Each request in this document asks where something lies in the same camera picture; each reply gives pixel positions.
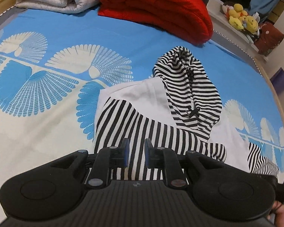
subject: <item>bed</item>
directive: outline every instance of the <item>bed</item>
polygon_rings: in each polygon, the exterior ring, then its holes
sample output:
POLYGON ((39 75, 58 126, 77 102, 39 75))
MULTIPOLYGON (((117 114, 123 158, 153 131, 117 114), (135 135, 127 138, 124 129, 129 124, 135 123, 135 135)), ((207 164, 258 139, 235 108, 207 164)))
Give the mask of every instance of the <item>bed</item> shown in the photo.
POLYGON ((152 78, 157 58, 175 46, 202 62, 232 124, 279 166, 283 181, 278 97, 257 59, 218 32, 196 47, 152 26, 98 16, 97 7, 66 15, 8 9, 7 1, 14 0, 0 0, 0 186, 75 150, 93 151, 100 90, 152 78))

